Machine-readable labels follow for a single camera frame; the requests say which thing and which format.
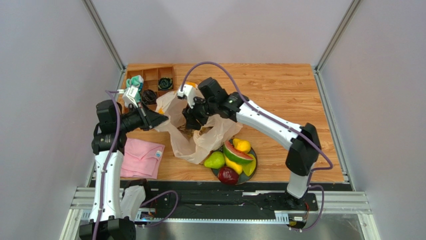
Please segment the banana print plastic bag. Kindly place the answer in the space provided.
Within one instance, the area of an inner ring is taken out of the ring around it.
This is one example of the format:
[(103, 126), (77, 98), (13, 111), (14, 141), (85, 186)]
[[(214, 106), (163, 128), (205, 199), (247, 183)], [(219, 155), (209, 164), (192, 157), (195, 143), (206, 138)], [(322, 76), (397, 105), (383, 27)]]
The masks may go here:
[(241, 123), (221, 118), (216, 114), (210, 116), (207, 123), (201, 127), (201, 129), (209, 128), (207, 133), (199, 135), (196, 132), (192, 137), (187, 136), (177, 129), (186, 124), (182, 111), (187, 107), (187, 101), (178, 99), (177, 91), (163, 97), (166, 102), (163, 115), (167, 116), (168, 120), (157, 126), (155, 130), (169, 133), (174, 156), (189, 163), (200, 164), (212, 151), (218, 150), (243, 128)]

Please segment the green fake pear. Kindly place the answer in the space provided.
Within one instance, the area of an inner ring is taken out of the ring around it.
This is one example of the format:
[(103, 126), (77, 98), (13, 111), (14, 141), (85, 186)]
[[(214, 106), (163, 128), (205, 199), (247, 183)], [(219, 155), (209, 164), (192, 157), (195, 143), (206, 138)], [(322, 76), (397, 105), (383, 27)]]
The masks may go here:
[(214, 151), (203, 163), (206, 168), (220, 169), (226, 163), (225, 156), (220, 151)]

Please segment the fake watermelon slice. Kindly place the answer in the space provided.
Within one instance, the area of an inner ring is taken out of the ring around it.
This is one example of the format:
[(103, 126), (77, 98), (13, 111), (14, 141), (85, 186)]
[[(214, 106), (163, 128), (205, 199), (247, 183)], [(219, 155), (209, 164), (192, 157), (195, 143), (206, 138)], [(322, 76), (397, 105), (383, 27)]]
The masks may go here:
[(242, 151), (234, 148), (231, 142), (226, 141), (222, 147), (223, 154), (232, 162), (239, 165), (248, 165), (254, 161), (254, 158)]

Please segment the yellow fake pear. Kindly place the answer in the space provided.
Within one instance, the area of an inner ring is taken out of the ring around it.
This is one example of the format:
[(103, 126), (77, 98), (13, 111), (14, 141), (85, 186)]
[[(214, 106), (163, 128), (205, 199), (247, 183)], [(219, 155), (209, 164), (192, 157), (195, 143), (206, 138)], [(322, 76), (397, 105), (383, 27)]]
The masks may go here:
[(247, 140), (243, 140), (243, 139), (239, 139), (239, 138), (234, 138), (232, 140), (233, 146), (236, 150), (243, 152), (243, 153), (249, 153), (252, 146), (251, 143)]

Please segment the red fake apple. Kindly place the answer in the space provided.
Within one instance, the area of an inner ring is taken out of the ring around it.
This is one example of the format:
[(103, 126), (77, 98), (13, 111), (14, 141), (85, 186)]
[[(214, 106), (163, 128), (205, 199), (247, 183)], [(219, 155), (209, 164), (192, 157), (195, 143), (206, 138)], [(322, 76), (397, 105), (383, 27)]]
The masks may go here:
[(220, 168), (217, 174), (217, 178), (221, 183), (231, 186), (237, 185), (239, 177), (240, 175), (228, 166)]

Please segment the yellow fake mango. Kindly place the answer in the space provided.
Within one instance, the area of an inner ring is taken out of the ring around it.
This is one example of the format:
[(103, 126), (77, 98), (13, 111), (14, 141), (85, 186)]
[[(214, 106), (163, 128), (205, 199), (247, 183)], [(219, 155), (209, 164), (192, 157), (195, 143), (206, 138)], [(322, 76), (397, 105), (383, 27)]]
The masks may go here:
[(234, 161), (229, 160), (226, 156), (224, 158), (225, 158), (225, 165), (227, 167), (233, 169), (238, 175), (240, 175), (243, 172), (243, 166), (242, 165), (240, 165), (240, 164), (238, 164)]

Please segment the fake longan bunch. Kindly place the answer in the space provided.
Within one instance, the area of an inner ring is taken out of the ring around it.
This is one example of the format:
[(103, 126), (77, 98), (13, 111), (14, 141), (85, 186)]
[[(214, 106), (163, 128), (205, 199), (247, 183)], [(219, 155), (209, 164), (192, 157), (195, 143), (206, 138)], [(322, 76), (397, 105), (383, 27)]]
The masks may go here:
[(186, 124), (183, 124), (179, 127), (177, 127), (177, 129), (183, 134), (183, 135), (187, 135), (189, 137), (193, 137), (195, 133), (198, 133), (200, 136), (207, 133), (210, 128), (202, 128), (201, 130), (194, 130), (194, 129), (190, 129), (187, 128)]

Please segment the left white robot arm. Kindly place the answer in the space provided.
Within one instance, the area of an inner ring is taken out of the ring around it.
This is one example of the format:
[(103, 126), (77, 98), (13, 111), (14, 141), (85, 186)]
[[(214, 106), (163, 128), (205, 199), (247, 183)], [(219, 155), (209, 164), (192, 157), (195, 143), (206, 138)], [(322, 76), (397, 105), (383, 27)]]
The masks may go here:
[(133, 107), (122, 114), (115, 100), (96, 105), (98, 124), (91, 142), (96, 182), (89, 223), (79, 227), (82, 240), (134, 240), (135, 219), (146, 199), (146, 180), (132, 182), (120, 193), (121, 169), (127, 133), (140, 128), (149, 131), (168, 117), (147, 106)]

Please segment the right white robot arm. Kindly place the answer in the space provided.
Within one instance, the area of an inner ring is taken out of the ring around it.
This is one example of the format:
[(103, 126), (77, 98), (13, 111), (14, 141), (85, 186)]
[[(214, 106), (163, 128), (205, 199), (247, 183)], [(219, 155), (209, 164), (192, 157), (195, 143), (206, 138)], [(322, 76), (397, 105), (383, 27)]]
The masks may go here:
[(178, 88), (177, 97), (187, 100), (182, 113), (188, 129), (200, 130), (210, 116), (218, 115), (252, 127), (282, 145), (288, 151), (285, 164), (291, 172), (286, 191), (295, 199), (305, 195), (311, 170), (322, 149), (315, 126), (285, 121), (238, 92), (228, 94), (211, 77), (198, 87), (183, 84)]

